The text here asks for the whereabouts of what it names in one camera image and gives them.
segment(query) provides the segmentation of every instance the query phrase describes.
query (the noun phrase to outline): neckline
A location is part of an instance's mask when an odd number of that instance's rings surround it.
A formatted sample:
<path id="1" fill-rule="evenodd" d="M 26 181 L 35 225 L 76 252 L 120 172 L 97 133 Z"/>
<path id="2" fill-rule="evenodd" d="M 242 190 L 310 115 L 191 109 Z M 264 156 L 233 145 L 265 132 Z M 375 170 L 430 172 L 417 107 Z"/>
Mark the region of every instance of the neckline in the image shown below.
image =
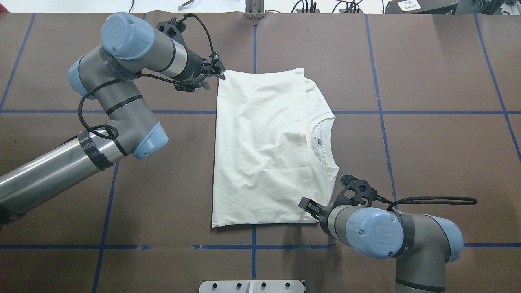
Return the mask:
<path id="1" fill-rule="evenodd" d="M 331 150 L 331 128 L 327 129 L 327 131 L 324 133 L 327 139 L 326 149 L 325 149 L 325 161 L 329 164 L 322 163 L 313 153 L 313 150 L 311 149 L 311 132 L 313 131 L 313 128 L 317 126 L 320 122 L 327 120 L 327 119 L 334 119 L 335 116 L 332 112 L 327 112 L 318 115 L 317 117 L 313 118 L 311 122 L 306 127 L 306 149 L 309 154 L 311 164 L 316 167 L 319 170 L 322 170 L 325 173 L 336 175 L 338 173 L 338 170 L 340 169 L 337 164 L 335 163 L 333 159 L 333 152 Z"/>

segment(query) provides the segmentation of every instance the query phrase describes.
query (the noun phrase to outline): white t-shirt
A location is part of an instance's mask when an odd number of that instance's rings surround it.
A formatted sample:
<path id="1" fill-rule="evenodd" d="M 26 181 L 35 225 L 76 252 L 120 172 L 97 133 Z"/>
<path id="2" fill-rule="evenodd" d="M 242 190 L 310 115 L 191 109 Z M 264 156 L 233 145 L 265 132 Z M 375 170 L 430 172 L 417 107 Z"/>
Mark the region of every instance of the white t-shirt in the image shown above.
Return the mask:
<path id="1" fill-rule="evenodd" d="M 338 173 L 334 115 L 302 68 L 219 81 L 212 227 L 317 222 L 302 197 L 327 205 Z"/>

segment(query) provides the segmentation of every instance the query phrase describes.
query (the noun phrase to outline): black cable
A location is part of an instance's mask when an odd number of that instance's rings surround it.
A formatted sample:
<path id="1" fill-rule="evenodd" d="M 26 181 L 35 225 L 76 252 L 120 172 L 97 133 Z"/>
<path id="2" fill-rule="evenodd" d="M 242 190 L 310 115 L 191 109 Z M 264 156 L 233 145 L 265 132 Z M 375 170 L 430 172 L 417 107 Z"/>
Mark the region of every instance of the black cable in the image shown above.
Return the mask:
<path id="1" fill-rule="evenodd" d="M 344 11 L 344 13 L 352 13 L 355 5 L 356 5 L 356 3 L 354 1 L 351 2 L 351 4 L 349 5 L 349 8 L 346 11 Z"/>
<path id="2" fill-rule="evenodd" d="M 183 15 L 183 21 L 185 21 L 187 18 L 190 18 L 190 17 L 193 17 L 195 19 L 197 19 L 197 21 L 201 24 L 201 26 L 203 27 L 204 29 L 204 32 L 206 33 L 206 36 L 208 37 L 208 43 L 210 44 L 210 51 L 212 53 L 212 58 L 210 60 L 210 68 L 213 67 L 214 65 L 214 59 L 215 59 L 215 51 L 214 51 L 214 45 L 212 43 L 212 38 L 210 37 L 210 33 L 208 32 L 208 30 L 206 29 L 206 26 L 204 25 L 203 21 L 199 18 L 199 16 L 193 14 L 193 13 L 187 13 L 185 15 Z M 196 84 L 196 83 L 199 83 L 201 82 L 203 79 L 207 78 L 208 75 L 210 74 L 210 72 L 208 71 L 207 73 L 203 74 L 201 77 L 199 77 L 198 79 L 196 79 L 195 81 L 191 81 L 191 82 L 179 82 L 179 84 L 182 84 L 184 86 L 189 86 L 189 85 L 192 85 L 192 84 Z"/>
<path id="3" fill-rule="evenodd" d="M 356 5 L 358 6 L 358 9 L 356 10 L 356 13 L 360 13 L 360 3 L 362 3 L 363 0 L 360 0 L 356 2 Z"/>
<path id="4" fill-rule="evenodd" d="M 64 145 L 64 144 L 66 144 L 67 142 L 69 142 L 69 141 L 71 141 L 71 140 L 73 140 L 73 139 L 75 139 L 75 138 L 77 138 L 77 137 L 78 137 L 78 136 L 73 136 L 73 137 L 69 138 L 68 140 L 64 141 L 64 142 L 63 142 L 62 144 L 60 144 L 60 145 Z"/>
<path id="5" fill-rule="evenodd" d="M 333 11 L 331 11 L 331 14 L 334 13 L 334 10 L 335 10 L 335 9 L 336 9 L 336 8 L 337 8 L 341 3 L 345 3 L 345 11 L 344 11 L 344 13 L 347 13 L 347 11 L 349 10 L 349 4 L 350 4 L 351 2 L 348 2 L 348 1 L 338 1 L 338 3 L 334 6 Z"/>
<path id="6" fill-rule="evenodd" d="M 206 32 L 206 35 L 208 36 L 208 42 L 210 44 L 210 50 L 212 52 L 211 54 L 211 61 L 210 61 L 210 68 L 213 66 L 214 64 L 214 60 L 215 60 L 215 51 L 214 51 L 214 45 L 212 43 L 212 38 L 210 37 L 210 33 L 208 32 L 208 29 L 206 28 L 206 26 L 204 25 L 203 21 L 195 14 L 192 14 L 192 13 L 187 13 L 185 15 L 183 15 L 183 19 L 182 21 L 185 21 L 186 19 L 190 18 L 190 17 L 193 17 L 195 19 L 197 19 L 197 21 L 201 24 L 201 26 L 203 27 L 204 31 Z M 198 79 L 196 79 L 195 81 L 191 81 L 191 82 L 178 82 L 178 81 L 175 81 L 175 80 L 169 80 L 169 79 L 166 79 L 166 78 L 162 78 L 162 77 L 159 77 L 159 76 L 155 76 L 155 75 L 151 75 L 151 74 L 143 74 L 143 73 L 137 73 L 136 74 L 137 76 L 141 77 L 141 76 L 145 76 L 145 77 L 152 77 L 152 78 L 155 78 L 155 79 L 158 79 L 158 80 L 161 80 L 161 81 L 164 81 L 164 82 L 168 82 L 168 83 L 172 83 L 172 84 L 181 84 L 181 85 L 184 85 L 184 86 L 189 86 L 191 84 L 196 84 L 196 83 L 199 83 L 201 82 L 202 80 L 204 80 L 206 77 L 208 77 L 209 75 L 209 71 L 206 72 L 205 74 L 201 75 L 201 77 L 199 77 Z M 100 84 L 99 86 L 95 87 L 94 89 L 90 90 L 87 94 L 85 94 L 83 97 L 81 97 L 81 100 L 80 100 L 80 103 L 78 105 L 78 118 L 80 119 L 80 123 L 81 125 L 90 133 L 93 133 L 101 138 L 104 138 L 104 139 L 116 139 L 118 136 L 119 136 L 119 132 L 118 130 L 113 127 L 113 126 L 110 126 L 110 125 L 97 125 L 97 126 L 94 126 L 94 127 L 90 127 L 87 122 L 85 122 L 85 119 L 83 118 L 83 104 L 85 103 L 85 100 L 91 96 L 92 94 L 94 94 L 96 91 L 98 91 L 99 89 L 102 89 L 104 87 L 107 87 L 111 84 L 114 84 L 114 83 L 118 83 L 120 82 L 119 79 L 113 79 L 111 81 L 108 81 L 108 82 L 105 82 L 103 84 Z M 111 130 L 114 134 L 113 135 L 103 135 L 99 132 L 96 131 L 96 129 L 105 129 L 107 131 L 107 133 L 110 133 L 109 130 Z M 71 140 L 73 140 L 75 137 L 72 137 L 70 138 L 69 140 L 67 140 L 66 142 L 64 143 L 67 143 Z"/>
<path id="7" fill-rule="evenodd" d="M 101 138 L 104 138 L 104 139 L 116 139 L 119 136 L 118 130 L 114 126 L 110 126 L 110 125 L 97 125 L 97 126 L 94 126 L 94 127 L 90 127 L 87 124 L 87 122 L 85 122 L 85 119 L 83 119 L 83 103 L 85 102 L 87 97 L 89 97 L 90 95 L 92 95 L 93 93 L 98 91 L 99 89 L 102 89 L 102 88 L 104 88 L 106 86 L 109 86 L 111 84 L 118 83 L 118 82 L 120 82 L 119 79 L 113 79 L 111 81 L 108 81 L 108 82 L 105 82 L 103 84 L 100 84 L 99 86 L 95 87 L 94 89 L 92 89 L 88 93 L 86 93 L 83 97 L 81 97 L 80 104 L 78 105 L 78 118 L 80 119 L 81 125 L 83 125 L 83 127 L 88 132 L 93 133 L 93 134 L 95 134 L 95 135 L 97 135 L 97 136 L 99 136 Z M 107 132 L 110 129 L 110 130 L 112 130 L 112 132 L 114 134 L 106 136 L 106 135 L 103 135 L 103 134 L 97 132 L 96 129 L 105 129 Z"/>
<path id="8" fill-rule="evenodd" d="M 397 201 L 390 201 L 384 197 L 376 196 L 375 198 L 379 202 L 388 204 L 387 211 L 399 204 L 452 204 L 452 205 L 473 205 L 478 203 L 475 198 L 469 197 L 446 197 L 446 196 L 433 196 L 433 197 L 410 197 L 404 198 Z"/>
<path id="9" fill-rule="evenodd" d="M 293 11 L 295 11 L 296 6 L 297 6 L 300 2 L 302 2 L 302 5 L 304 5 L 304 2 L 303 2 L 302 0 L 298 0 L 298 1 L 295 3 L 295 5 L 293 6 L 293 9 L 291 10 L 290 13 L 293 13 Z"/>

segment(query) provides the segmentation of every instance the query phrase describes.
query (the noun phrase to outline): silver metal cylinder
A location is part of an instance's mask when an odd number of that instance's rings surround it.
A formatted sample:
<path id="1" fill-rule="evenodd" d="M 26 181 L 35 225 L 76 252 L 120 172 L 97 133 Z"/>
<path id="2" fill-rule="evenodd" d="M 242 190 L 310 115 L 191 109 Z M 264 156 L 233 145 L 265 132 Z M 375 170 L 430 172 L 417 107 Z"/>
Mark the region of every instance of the silver metal cylinder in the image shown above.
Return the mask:
<path id="1" fill-rule="evenodd" d="M 363 206 L 339 205 L 331 211 L 327 223 L 329 233 L 333 238 L 351 246 L 345 232 L 345 227 L 348 224 L 349 217 L 361 208 L 363 208 Z"/>
<path id="2" fill-rule="evenodd" d="M 90 135 L 109 161 L 123 158 L 113 141 Z M 0 177 L 0 205 L 24 215 L 98 171 L 74 139 Z"/>

